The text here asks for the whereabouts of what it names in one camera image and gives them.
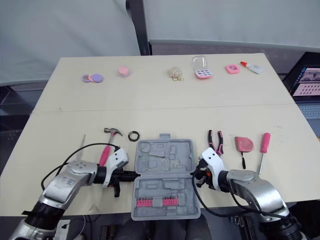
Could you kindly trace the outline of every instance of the purple round object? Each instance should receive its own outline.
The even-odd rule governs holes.
[[[82,81],[84,81],[85,83],[90,83],[90,80],[89,80],[89,75],[85,74],[81,77]]]
[[[95,83],[101,83],[104,79],[104,77],[98,73],[92,74],[91,75],[92,81]]]

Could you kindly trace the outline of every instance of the hammer head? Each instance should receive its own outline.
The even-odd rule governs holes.
[[[118,129],[116,129],[116,128],[107,128],[107,127],[105,127],[105,128],[103,129],[103,131],[104,131],[105,133],[111,133],[111,135],[120,134],[120,135],[122,136],[121,132],[120,132]]]

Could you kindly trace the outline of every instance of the glue bottle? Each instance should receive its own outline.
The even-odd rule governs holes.
[[[240,62],[243,66],[245,66],[247,69],[251,70],[252,72],[256,74],[261,74],[264,70],[259,67],[258,65],[247,63],[245,61]]]

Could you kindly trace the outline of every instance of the screwdriver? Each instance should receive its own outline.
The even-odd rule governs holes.
[[[270,137],[271,137],[271,134],[268,132],[263,134],[263,137],[262,137],[262,143],[261,143],[261,148],[260,148],[260,153],[262,153],[262,155],[261,155],[260,164],[259,164],[258,169],[256,171],[259,175],[261,174],[261,171],[262,171],[262,159],[264,158],[264,154],[267,153],[267,151],[268,151]]]

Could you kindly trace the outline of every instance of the black ring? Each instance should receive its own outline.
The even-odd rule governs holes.
[[[136,139],[131,138],[131,135],[132,135],[132,134],[136,134],[136,135],[137,135]],[[129,139],[131,142],[136,142],[136,141],[139,140],[139,138],[140,138],[140,134],[139,134],[137,131],[131,131],[131,132],[129,132],[129,134],[128,134],[128,139]]]

